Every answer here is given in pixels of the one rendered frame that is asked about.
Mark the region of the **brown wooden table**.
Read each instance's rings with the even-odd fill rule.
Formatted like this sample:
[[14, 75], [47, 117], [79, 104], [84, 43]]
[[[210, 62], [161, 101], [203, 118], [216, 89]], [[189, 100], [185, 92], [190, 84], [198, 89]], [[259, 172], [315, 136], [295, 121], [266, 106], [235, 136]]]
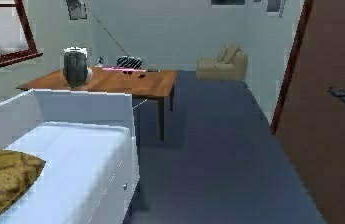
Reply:
[[93, 67], [92, 72], [92, 79], [84, 85], [75, 87], [74, 91], [127, 93], [136, 99], [155, 100], [158, 103], [159, 137], [164, 140], [164, 105], [165, 100], [170, 98], [170, 110], [173, 110], [176, 70], [121, 72]]

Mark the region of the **pink flat stick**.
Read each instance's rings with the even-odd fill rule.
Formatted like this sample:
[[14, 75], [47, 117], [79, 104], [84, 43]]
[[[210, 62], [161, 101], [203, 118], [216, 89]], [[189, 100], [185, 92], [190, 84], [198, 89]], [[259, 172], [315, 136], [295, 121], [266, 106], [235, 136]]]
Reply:
[[121, 71], [121, 72], [147, 72], [146, 69], [134, 69], [134, 68], [123, 68], [123, 67], [102, 67], [105, 71]]

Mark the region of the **white bed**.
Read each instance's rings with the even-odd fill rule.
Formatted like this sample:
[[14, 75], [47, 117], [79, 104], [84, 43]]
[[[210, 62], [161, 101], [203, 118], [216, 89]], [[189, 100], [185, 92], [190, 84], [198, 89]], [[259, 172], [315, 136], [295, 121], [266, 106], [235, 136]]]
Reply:
[[138, 185], [132, 97], [29, 90], [0, 103], [0, 150], [46, 161], [0, 224], [122, 224]]

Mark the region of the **brown room door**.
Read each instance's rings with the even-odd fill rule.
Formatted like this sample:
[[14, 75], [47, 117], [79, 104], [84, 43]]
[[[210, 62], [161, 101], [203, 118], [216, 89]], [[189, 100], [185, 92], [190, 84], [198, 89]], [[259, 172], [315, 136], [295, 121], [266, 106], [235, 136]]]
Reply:
[[328, 224], [345, 224], [345, 0], [311, 0], [276, 137]]

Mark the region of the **olive patterned pillow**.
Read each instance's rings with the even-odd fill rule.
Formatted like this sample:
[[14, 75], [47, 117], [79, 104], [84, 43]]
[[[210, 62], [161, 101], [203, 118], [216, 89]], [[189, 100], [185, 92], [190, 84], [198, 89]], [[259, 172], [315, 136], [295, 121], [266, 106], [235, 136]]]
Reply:
[[30, 189], [45, 165], [45, 160], [34, 155], [0, 150], [0, 215]]

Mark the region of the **brown framed window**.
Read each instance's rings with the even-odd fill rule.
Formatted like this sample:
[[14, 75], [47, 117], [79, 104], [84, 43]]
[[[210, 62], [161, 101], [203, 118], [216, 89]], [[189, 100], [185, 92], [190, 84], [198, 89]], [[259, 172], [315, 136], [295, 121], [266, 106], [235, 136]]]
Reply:
[[24, 0], [0, 0], [0, 68], [41, 56]]

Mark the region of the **dark framed wall picture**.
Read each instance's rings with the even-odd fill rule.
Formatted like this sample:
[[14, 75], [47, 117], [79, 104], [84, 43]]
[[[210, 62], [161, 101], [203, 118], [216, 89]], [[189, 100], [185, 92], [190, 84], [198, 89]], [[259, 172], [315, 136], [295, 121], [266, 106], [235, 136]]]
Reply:
[[211, 0], [212, 6], [240, 6], [245, 5], [246, 0]]

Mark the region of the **grey framed wall picture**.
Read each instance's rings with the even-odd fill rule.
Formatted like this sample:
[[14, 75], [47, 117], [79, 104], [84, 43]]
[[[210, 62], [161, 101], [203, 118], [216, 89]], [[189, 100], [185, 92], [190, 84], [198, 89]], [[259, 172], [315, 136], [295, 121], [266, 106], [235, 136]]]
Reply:
[[70, 20], [87, 18], [86, 4], [83, 0], [66, 0]]

